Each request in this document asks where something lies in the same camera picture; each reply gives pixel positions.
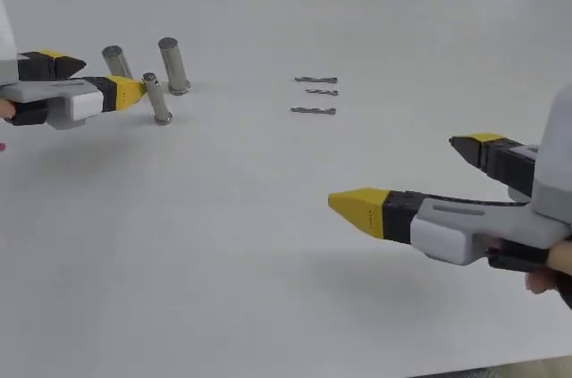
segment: white table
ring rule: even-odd
[[[570,312],[519,274],[369,239],[327,206],[376,186],[504,188],[449,135],[537,141],[571,79],[570,0],[5,0],[19,49],[192,93],[77,130],[2,127],[0,374],[403,377],[572,353]],[[339,76],[339,97],[291,79]],[[330,106],[336,116],[293,114]]]

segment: yellow tip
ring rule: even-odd
[[[389,190],[370,188],[332,193],[328,205],[361,231],[383,239],[383,202],[389,194]]]
[[[483,132],[480,134],[471,134],[471,135],[461,135],[460,137],[475,139],[479,143],[486,143],[487,141],[494,141],[496,139],[504,139],[502,135],[493,134],[491,132]]]
[[[125,110],[137,103],[145,95],[145,85],[142,81],[120,76],[109,76],[117,85],[116,110]]]
[[[55,50],[50,50],[50,49],[42,49],[38,51],[39,54],[43,54],[43,55],[47,55],[47,56],[51,56],[52,58],[61,58],[62,56],[66,56],[64,54],[61,54],[59,52],[56,52]]]

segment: human hand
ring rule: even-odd
[[[572,275],[572,242],[562,241],[551,248],[546,265],[526,275],[526,288],[535,295],[556,289],[557,272]]]
[[[3,119],[12,119],[16,115],[14,104],[5,99],[0,99],[0,117]]]

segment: gray gripper housing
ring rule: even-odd
[[[49,113],[46,123],[57,130],[68,130],[85,124],[85,119],[74,120],[71,103],[73,98],[98,93],[91,83],[82,80],[18,81],[0,87],[0,98],[15,103],[31,103],[46,100]]]
[[[565,239],[570,226],[536,213],[530,205],[459,204],[428,198],[411,223],[411,245],[456,265],[484,257],[482,235],[546,249]]]

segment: small metal rod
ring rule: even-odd
[[[190,82],[182,63],[179,42],[171,37],[161,38],[159,50],[169,79],[169,92],[176,96],[185,95],[190,90]]]
[[[293,113],[329,114],[330,116],[334,116],[336,114],[335,108],[291,107],[290,111]]]
[[[161,126],[168,125],[172,121],[172,114],[164,101],[164,94],[159,85],[159,80],[157,80],[154,73],[146,72],[143,74],[143,83],[145,83],[149,101],[151,101],[153,111],[155,112],[155,123]]]
[[[305,89],[308,94],[319,94],[319,95],[330,95],[336,97],[340,94],[339,90],[328,90],[328,89]]]
[[[307,83],[338,83],[337,77],[295,77],[294,80]]]
[[[131,68],[127,64],[127,58],[125,58],[123,49],[119,46],[108,46],[101,51],[101,54],[104,57],[107,68],[109,68],[109,72],[111,72],[112,76],[121,76],[133,79],[133,74],[131,74]]]

